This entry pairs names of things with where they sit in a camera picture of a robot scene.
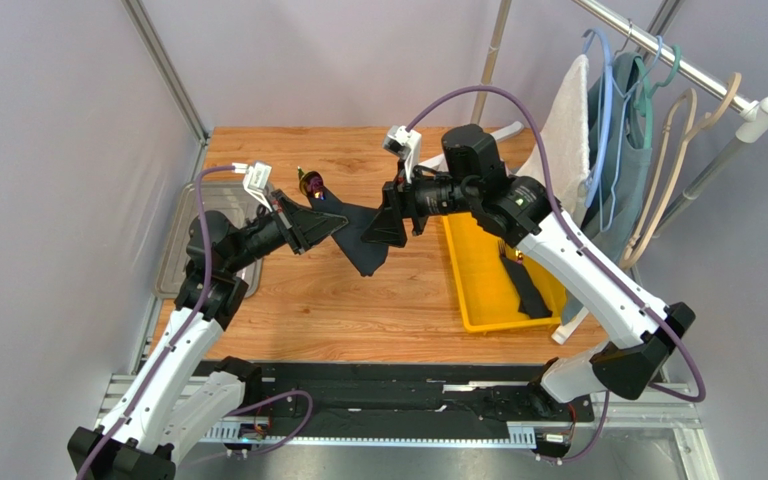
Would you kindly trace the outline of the iridescent spoon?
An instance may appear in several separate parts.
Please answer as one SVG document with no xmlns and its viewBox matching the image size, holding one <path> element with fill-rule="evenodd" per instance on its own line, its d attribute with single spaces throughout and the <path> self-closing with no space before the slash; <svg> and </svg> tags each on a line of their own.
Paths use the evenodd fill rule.
<svg viewBox="0 0 768 480">
<path fill-rule="evenodd" d="M 297 168 L 299 190 L 308 199 L 324 200 L 326 188 L 322 176 L 317 171 L 305 171 Z"/>
</svg>

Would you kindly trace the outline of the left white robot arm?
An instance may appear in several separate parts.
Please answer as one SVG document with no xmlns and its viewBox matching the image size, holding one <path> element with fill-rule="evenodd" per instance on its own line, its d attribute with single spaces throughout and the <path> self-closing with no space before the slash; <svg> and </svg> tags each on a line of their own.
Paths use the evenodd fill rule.
<svg viewBox="0 0 768 480">
<path fill-rule="evenodd" d="M 67 451 L 79 479 L 172 479 L 192 447 L 236 409 L 260 406 L 262 370 L 227 357 L 188 399 L 202 358 L 226 332 L 248 290 L 239 272 L 283 246 L 301 254 L 345 227 L 346 217 L 271 192 L 243 226 L 201 209 L 189 226 L 186 277 L 161 340 L 118 403 Z"/>
</svg>

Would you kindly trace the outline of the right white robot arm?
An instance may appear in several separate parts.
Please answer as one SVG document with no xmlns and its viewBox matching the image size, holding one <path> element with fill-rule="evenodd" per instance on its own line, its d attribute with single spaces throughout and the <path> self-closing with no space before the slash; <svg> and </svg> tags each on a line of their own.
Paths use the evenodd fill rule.
<svg viewBox="0 0 768 480">
<path fill-rule="evenodd" d="M 476 124 L 442 138 L 447 172 L 417 164 L 420 133 L 392 127 L 383 148 L 398 158 L 397 174 L 361 238 L 403 247 L 431 216 L 468 212 L 485 232 L 552 274 L 600 323 L 608 340 L 572 358 L 548 361 L 528 384 L 542 415 L 579 397 L 610 392 L 636 400 L 650 386 L 695 320 L 684 303 L 666 304 L 626 276 L 579 230 L 548 186 L 509 173 L 494 137 Z"/>
</svg>

